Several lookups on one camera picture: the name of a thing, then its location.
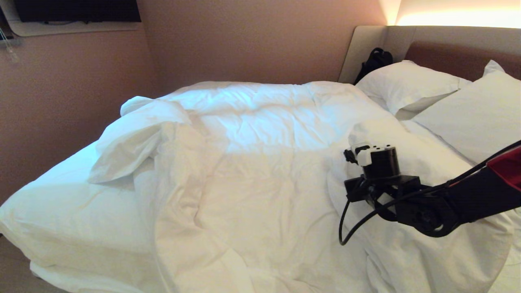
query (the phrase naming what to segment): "television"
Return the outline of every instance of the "television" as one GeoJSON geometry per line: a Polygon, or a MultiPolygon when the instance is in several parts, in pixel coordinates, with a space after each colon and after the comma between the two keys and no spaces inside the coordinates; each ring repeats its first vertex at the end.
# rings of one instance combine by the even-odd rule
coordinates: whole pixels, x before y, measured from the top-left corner
{"type": "Polygon", "coordinates": [[[22,22],[141,22],[136,0],[14,0],[22,22]]]}

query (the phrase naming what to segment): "black bag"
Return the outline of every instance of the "black bag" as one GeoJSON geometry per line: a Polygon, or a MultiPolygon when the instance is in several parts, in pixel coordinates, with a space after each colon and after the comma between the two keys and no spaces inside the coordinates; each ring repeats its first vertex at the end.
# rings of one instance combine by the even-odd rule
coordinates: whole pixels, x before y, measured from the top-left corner
{"type": "Polygon", "coordinates": [[[362,63],[362,70],[356,77],[355,84],[369,72],[390,64],[392,64],[391,53],[384,51],[382,48],[374,48],[367,61],[362,63]]]}

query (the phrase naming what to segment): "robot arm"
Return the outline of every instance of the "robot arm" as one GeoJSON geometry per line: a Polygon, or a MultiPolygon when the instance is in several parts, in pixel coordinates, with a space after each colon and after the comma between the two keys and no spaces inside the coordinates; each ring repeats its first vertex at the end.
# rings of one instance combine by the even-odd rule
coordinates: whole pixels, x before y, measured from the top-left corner
{"type": "Polygon", "coordinates": [[[521,206],[521,141],[434,187],[422,185],[417,176],[401,175],[396,149],[390,145],[354,146],[344,155],[348,162],[360,165],[364,174],[344,182],[348,202],[339,229],[342,245],[376,214],[413,226],[427,236],[443,237],[461,224],[521,206]],[[391,201],[380,203],[383,196],[391,201]],[[342,225],[349,203],[361,200],[375,210],[343,239],[342,225]]]}

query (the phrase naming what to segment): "brown headboard panel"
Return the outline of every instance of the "brown headboard panel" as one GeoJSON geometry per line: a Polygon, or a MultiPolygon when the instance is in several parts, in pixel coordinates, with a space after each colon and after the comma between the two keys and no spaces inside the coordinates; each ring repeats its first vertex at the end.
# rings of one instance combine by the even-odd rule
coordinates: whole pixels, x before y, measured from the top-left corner
{"type": "Polygon", "coordinates": [[[521,79],[521,56],[497,51],[418,41],[411,44],[405,59],[470,81],[481,78],[485,65],[492,59],[506,73],[521,79]]]}

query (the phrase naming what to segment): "upholstered headboard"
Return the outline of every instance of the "upholstered headboard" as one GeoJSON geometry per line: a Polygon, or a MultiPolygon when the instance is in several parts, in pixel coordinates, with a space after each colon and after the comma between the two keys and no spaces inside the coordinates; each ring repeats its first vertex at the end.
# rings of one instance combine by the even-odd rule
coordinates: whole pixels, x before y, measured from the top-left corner
{"type": "Polygon", "coordinates": [[[375,47],[394,61],[415,63],[476,80],[490,59],[511,76],[521,78],[521,29],[434,26],[359,26],[347,52],[339,82],[353,83],[361,64],[375,47]]]}
{"type": "Polygon", "coordinates": [[[521,79],[521,55],[507,54],[453,44],[414,42],[405,59],[437,71],[475,81],[483,75],[490,59],[498,62],[506,73],[521,79]]]}

